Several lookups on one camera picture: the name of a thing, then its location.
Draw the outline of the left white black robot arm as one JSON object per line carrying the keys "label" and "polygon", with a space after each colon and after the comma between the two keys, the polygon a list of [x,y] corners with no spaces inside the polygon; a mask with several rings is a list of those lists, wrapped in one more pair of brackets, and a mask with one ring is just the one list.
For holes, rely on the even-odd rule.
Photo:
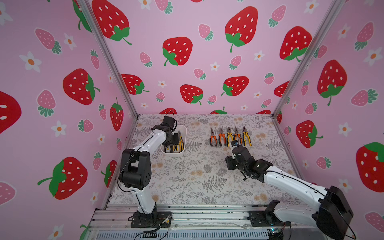
{"label": "left white black robot arm", "polygon": [[156,125],[151,134],[133,149],[125,149],[122,153],[121,168],[118,182],[132,193],[137,203],[137,211],[141,214],[152,214],[156,203],[150,191],[146,190],[152,177],[151,155],[162,145],[173,145],[177,141],[174,131],[177,124],[166,126]]}

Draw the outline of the left aluminium corner post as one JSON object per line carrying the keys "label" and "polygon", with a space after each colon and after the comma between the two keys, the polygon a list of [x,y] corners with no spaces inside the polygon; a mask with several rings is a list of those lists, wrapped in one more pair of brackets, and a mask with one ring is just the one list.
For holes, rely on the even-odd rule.
{"label": "left aluminium corner post", "polygon": [[139,118],[139,115],[138,115],[138,113],[134,107],[134,104],[133,104],[131,98],[130,98],[130,94],[129,94],[127,87],[124,83],[124,80],[121,76],[121,73],[119,72],[117,65],[113,59],[111,51],[109,50],[107,43],[104,40],[104,36],[103,36],[101,30],[99,29],[99,25],[97,23],[97,20],[96,20],[95,15],[92,11],[92,8],[91,8],[91,4],[89,3],[89,1],[84,1],[84,0],[80,0],[79,4],[82,8],[82,11],[83,11],[83,14],[84,14],[86,20],[89,23],[91,30],[93,31],[93,35],[94,35],[94,37],[95,37],[103,55],[104,55],[104,58],[105,58],[108,66],[111,70],[111,73],[112,73],[113,77],[115,78],[117,86],[118,86],[120,92],[122,93],[123,98],[125,99],[125,102],[127,103],[128,107],[129,107],[129,109],[133,115],[133,118],[135,120],[137,120]]}

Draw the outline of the yellow black pliers large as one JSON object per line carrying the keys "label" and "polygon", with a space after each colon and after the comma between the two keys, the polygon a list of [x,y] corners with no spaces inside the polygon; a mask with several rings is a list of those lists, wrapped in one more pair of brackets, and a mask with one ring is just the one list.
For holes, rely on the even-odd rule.
{"label": "yellow black pliers large", "polygon": [[231,146],[231,142],[234,140],[234,136],[232,134],[232,130],[230,127],[227,127],[227,146]]}

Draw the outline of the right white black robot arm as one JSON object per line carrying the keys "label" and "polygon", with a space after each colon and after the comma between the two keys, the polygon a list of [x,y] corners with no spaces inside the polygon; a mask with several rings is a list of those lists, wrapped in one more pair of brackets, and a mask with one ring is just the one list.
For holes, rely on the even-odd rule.
{"label": "right white black robot arm", "polygon": [[225,158],[228,170],[239,170],[244,179],[275,186],[303,201],[303,206],[274,200],[264,211],[250,211],[254,227],[285,227],[298,223],[318,228],[333,240],[343,240],[351,229],[353,211],[343,194],[335,187],[317,186],[294,177],[263,159],[255,160],[247,148],[231,142],[231,156]]}

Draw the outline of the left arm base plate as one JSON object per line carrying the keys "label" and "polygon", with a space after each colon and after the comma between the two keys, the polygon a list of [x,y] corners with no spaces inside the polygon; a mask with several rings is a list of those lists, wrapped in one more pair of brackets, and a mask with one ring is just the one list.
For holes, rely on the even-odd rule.
{"label": "left arm base plate", "polygon": [[152,214],[142,214],[135,212],[129,217],[131,228],[167,228],[171,226],[172,212],[156,212]]}

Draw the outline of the orange black long-nose pliers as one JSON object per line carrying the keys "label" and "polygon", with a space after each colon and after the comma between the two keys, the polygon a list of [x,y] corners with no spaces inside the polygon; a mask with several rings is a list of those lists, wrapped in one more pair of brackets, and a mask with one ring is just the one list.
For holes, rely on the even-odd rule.
{"label": "orange black long-nose pliers", "polygon": [[241,133],[238,131],[237,127],[235,127],[235,140],[238,141],[239,145],[243,144],[243,138]]}

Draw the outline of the aluminium rail frame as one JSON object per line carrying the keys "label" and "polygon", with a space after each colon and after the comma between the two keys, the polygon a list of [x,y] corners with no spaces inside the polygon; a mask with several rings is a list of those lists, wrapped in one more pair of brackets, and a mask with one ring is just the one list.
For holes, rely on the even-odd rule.
{"label": "aluminium rail frame", "polygon": [[326,240],[319,230],[298,223],[284,227],[252,226],[250,211],[265,206],[252,205],[159,205],[159,211],[171,212],[169,227],[155,233],[131,227],[132,205],[110,205],[95,211],[86,240]]}

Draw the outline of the aluminium corner post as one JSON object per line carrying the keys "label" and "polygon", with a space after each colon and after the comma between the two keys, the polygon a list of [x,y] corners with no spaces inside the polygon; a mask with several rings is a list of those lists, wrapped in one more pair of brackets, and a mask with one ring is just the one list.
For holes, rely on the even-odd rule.
{"label": "aluminium corner post", "polygon": [[120,92],[122,93],[123,98],[125,99],[125,102],[127,103],[128,107],[129,107],[129,109],[133,115],[133,118],[135,120],[137,120],[139,118],[139,115],[138,115],[138,113],[134,107],[134,104],[133,104],[131,98],[130,98],[130,94],[129,94],[127,87],[124,83],[124,80],[121,76],[121,73],[119,72],[117,65],[113,59],[111,51],[109,50],[107,43],[104,40],[104,36],[103,36],[101,30],[99,29],[99,25],[97,23],[97,20],[96,20],[95,15],[92,11],[92,8],[91,8],[91,4],[89,3],[89,1],[84,1],[84,0],[80,0],[79,4],[82,8],[82,11],[83,11],[83,14],[84,14],[86,20],[89,23],[91,30],[93,31],[93,35],[94,35],[94,37],[95,37],[103,55],[104,55],[104,58],[105,58],[108,66],[111,70],[111,73],[112,73],[113,77],[115,78],[117,86],[118,86]]}
{"label": "aluminium corner post", "polygon": [[330,5],[327,13],[325,14],[321,24],[319,25],[319,28],[316,32],[316,34],[313,37],[313,40],[309,46],[309,49],[306,51],[304,57],[301,59],[301,62],[299,63],[298,67],[296,68],[294,74],[292,75],[290,79],[290,83],[288,87],[286,88],[283,97],[279,101],[275,111],[272,114],[272,119],[276,120],[278,113],[282,110],[285,102],[287,101],[290,94],[295,89],[296,85],[298,84],[300,78],[304,74],[307,65],[310,63],[310,61],[313,58],[313,55],[315,53],[315,50],[319,46],[319,44],[322,43],[325,36],[327,35],[330,27],[338,17],[341,9],[343,8],[343,5],[345,4],[345,1],[342,0],[334,0],[332,1],[332,4]]}

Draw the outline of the orange black pliers large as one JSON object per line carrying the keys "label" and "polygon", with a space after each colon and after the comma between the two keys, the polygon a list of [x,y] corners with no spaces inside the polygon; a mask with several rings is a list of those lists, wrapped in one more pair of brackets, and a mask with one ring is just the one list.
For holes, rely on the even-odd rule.
{"label": "orange black pliers large", "polygon": [[223,128],[219,129],[218,140],[219,140],[220,147],[222,147],[222,146],[226,147],[227,146],[227,138],[226,138],[226,135],[224,134]]}

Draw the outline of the orange handled pliers small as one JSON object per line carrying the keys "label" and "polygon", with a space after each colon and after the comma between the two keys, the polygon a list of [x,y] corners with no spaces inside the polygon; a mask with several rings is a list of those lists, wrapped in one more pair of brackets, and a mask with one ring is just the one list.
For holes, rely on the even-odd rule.
{"label": "orange handled pliers small", "polygon": [[211,147],[217,147],[218,146],[218,140],[217,140],[217,137],[216,137],[213,129],[211,129],[210,146]]}

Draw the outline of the right aluminium corner post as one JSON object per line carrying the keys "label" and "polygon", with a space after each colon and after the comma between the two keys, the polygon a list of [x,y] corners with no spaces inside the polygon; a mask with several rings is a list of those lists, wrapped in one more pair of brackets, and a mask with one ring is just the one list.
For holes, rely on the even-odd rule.
{"label": "right aluminium corner post", "polygon": [[290,94],[295,89],[296,85],[298,84],[300,78],[304,74],[307,65],[310,63],[310,61],[313,58],[313,55],[315,53],[315,50],[319,46],[319,44],[322,43],[325,36],[327,35],[330,27],[338,17],[341,9],[343,8],[343,5],[345,4],[345,1],[342,0],[334,0],[332,1],[332,4],[330,5],[327,13],[325,14],[321,24],[319,25],[319,28],[316,32],[316,34],[313,37],[313,40],[309,46],[309,49],[306,51],[304,57],[301,59],[301,62],[299,63],[298,67],[296,68],[294,74],[292,75],[290,79],[290,83],[288,87],[286,88],[283,97],[279,101],[275,111],[272,114],[272,119],[276,120],[278,113],[282,110],[285,102],[287,101]]}

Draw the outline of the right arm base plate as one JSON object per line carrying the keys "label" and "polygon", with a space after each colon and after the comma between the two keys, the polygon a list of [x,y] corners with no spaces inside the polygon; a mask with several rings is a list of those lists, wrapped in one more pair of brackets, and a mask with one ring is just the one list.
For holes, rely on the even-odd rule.
{"label": "right arm base plate", "polygon": [[249,211],[248,219],[253,227],[290,227],[291,222],[280,221],[274,213],[265,211]]}

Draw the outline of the white plastic storage box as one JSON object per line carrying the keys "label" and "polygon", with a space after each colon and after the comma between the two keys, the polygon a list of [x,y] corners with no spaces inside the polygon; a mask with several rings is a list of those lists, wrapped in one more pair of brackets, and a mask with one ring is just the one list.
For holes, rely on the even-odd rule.
{"label": "white plastic storage box", "polygon": [[178,125],[171,133],[171,142],[169,145],[161,145],[161,152],[167,157],[182,157],[186,149],[187,128]]}

